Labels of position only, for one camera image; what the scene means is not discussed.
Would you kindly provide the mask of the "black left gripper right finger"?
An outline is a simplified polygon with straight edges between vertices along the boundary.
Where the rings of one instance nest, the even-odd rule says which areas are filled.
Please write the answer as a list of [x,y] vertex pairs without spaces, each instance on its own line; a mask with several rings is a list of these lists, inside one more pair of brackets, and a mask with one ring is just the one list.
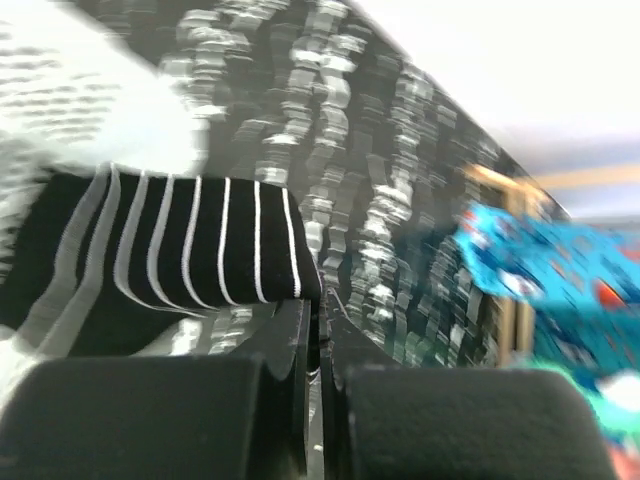
[[329,299],[320,318],[329,479],[611,479],[586,401],[540,370],[409,368]]

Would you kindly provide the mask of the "black striped sock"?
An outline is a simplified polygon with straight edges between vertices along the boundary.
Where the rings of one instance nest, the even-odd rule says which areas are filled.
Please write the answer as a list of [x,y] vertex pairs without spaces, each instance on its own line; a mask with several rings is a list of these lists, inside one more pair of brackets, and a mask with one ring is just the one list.
[[293,195],[253,180],[56,173],[11,222],[1,323],[50,357],[131,355],[219,307],[321,292]]

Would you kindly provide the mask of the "mint green sock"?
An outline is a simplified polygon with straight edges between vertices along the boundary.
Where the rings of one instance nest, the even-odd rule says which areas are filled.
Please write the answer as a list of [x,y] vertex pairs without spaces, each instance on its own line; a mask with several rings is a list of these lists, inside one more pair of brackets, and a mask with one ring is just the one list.
[[539,362],[537,366],[562,375],[583,395],[606,439],[619,478],[638,479],[639,373],[622,370],[598,375],[551,362]]

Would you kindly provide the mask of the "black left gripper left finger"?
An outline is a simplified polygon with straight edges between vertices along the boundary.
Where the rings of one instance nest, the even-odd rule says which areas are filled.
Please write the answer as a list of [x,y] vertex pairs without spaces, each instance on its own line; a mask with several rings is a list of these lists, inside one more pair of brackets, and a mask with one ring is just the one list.
[[298,479],[311,306],[211,356],[49,361],[1,420],[5,479]]

